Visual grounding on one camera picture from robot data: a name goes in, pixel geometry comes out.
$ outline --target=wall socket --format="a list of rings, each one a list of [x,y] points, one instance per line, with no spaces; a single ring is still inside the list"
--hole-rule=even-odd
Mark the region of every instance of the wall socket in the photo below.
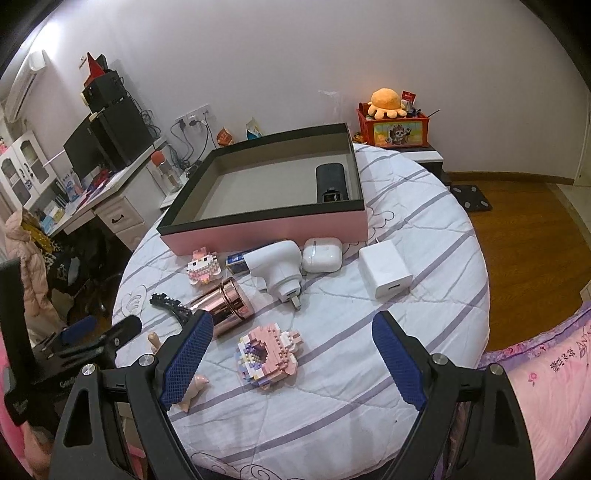
[[[202,131],[205,131],[205,126],[201,123],[201,120],[206,119],[206,117],[209,124],[211,124],[211,122],[215,120],[215,116],[212,113],[212,106],[209,103],[207,105],[203,105],[202,107],[197,108],[196,110],[192,110],[183,116],[178,117],[176,119],[176,123],[178,124],[181,120],[183,120],[185,122],[185,125],[189,127],[191,125],[192,120],[197,120],[198,123],[197,125],[194,125],[194,127],[201,129]]]

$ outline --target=blue textured pad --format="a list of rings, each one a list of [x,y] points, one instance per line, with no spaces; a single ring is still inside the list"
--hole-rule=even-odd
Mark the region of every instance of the blue textured pad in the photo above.
[[[402,399],[420,411],[427,401],[423,391],[423,375],[381,313],[374,317],[371,333]]]
[[[164,385],[160,395],[160,403],[169,410],[180,402],[193,379],[197,367],[205,350],[212,341],[213,318],[209,313],[203,313],[200,321],[193,327],[193,331],[185,343],[178,349],[173,361],[164,373]]]
[[[96,318],[92,315],[78,320],[74,325],[61,331],[61,342],[64,345],[74,345],[78,340],[82,340],[86,335],[92,332],[96,327]]]

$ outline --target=metallic pink container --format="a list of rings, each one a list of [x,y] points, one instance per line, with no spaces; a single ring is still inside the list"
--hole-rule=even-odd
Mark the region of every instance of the metallic pink container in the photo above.
[[[193,300],[188,307],[192,313],[196,310],[206,310],[212,314],[214,338],[255,313],[250,300],[232,277]]]

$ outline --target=air conditioner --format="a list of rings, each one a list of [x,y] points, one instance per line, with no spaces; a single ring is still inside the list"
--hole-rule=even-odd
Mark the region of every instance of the air conditioner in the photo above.
[[[47,65],[45,50],[34,51],[30,53],[22,63],[18,71],[17,78],[12,84],[10,93],[6,100],[4,112],[6,120],[14,123],[20,117],[22,107],[27,100],[27,96],[33,87],[35,80]]]

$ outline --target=orange octopus plush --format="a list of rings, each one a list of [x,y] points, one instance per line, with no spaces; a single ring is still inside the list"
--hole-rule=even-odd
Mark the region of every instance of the orange octopus plush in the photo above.
[[[400,96],[390,88],[380,88],[371,96],[368,114],[376,120],[384,118],[396,118],[406,116],[406,111],[402,107]]]

